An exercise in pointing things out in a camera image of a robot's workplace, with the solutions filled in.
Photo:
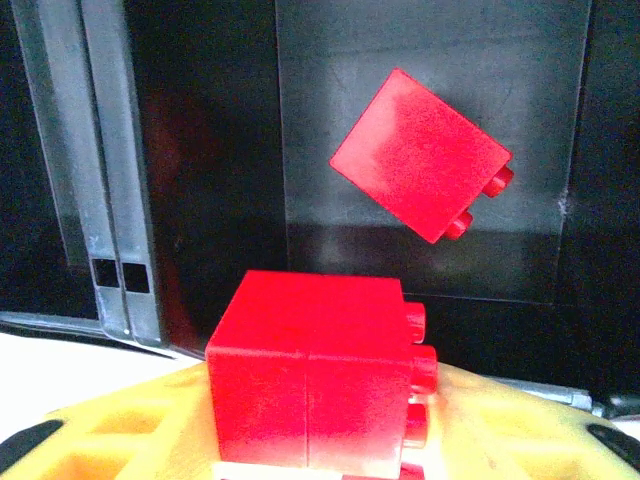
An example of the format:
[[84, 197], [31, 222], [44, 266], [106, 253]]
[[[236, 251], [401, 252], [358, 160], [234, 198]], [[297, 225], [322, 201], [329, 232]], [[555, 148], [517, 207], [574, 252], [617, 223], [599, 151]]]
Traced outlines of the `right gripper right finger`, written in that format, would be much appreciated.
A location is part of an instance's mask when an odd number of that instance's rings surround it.
[[440, 364], [424, 447], [402, 462], [427, 479], [636, 479], [639, 442], [612, 422]]

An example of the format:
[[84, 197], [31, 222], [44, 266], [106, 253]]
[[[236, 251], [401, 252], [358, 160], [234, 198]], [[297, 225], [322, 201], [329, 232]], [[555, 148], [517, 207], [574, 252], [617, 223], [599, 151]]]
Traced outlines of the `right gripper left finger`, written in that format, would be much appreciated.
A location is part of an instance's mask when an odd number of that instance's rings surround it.
[[4, 479], [211, 479], [220, 459], [199, 363], [54, 410], [1, 443]]

